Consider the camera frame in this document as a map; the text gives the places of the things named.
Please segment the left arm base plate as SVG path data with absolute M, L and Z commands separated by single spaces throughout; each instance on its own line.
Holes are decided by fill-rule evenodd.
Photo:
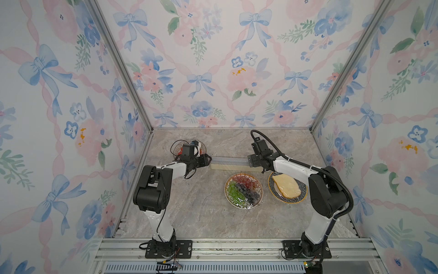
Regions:
M 171 240 L 170 242 L 158 242 L 150 240 L 145 248 L 146 259 L 190 259 L 192 257 L 192 240 Z

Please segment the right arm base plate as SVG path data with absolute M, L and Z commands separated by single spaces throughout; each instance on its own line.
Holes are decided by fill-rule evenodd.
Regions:
M 327 242 L 313 244 L 302 240 L 283 240 L 282 256 L 285 259 L 331 259 L 332 254 Z

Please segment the cream plastic wrap dispenser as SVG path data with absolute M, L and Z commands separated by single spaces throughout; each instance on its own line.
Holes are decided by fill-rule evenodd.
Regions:
M 236 172 L 262 172 L 262 167 L 251 167 L 247 158 L 213 156 L 209 164 L 212 170 Z

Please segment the glass bowl of strawberries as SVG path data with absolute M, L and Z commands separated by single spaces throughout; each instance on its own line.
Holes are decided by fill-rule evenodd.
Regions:
M 183 145 L 184 144 L 189 144 L 192 143 L 194 145 L 197 146 L 198 148 L 198 153 L 195 153 L 195 155 L 200 156 L 202 154 L 206 154 L 207 153 L 207 148 L 205 146 L 205 144 L 203 142 L 201 142 L 200 140 L 197 139 L 179 139 L 177 141 L 175 141 L 171 148 L 170 148 L 170 152 L 171 154 L 176 158 L 178 155 L 182 154 L 183 151 Z

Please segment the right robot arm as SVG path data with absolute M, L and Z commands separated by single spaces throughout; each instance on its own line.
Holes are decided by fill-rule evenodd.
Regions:
M 351 192 L 343 184 L 335 168 L 325 168 L 302 163 L 280 151 L 264 134 L 252 137 L 254 153 L 248 156 L 250 167 L 262 167 L 288 175 L 308 187 L 313 215 L 308 228 L 301 236 L 299 251 L 307 258 L 322 257 L 327 240 L 336 221 L 354 207 Z

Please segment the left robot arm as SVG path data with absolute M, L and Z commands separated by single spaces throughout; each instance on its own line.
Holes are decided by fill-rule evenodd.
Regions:
M 145 250 L 146 258 L 176 257 L 176 232 L 167 216 L 172 182 L 177 178 L 190 179 L 199 168 L 209 166 L 211 160 L 201 148 L 201 143 L 194 140 L 182 144 L 173 162 L 163 166 L 143 167 L 132 200 L 146 215 L 152 227 L 152 239 L 139 245 L 141 250 Z

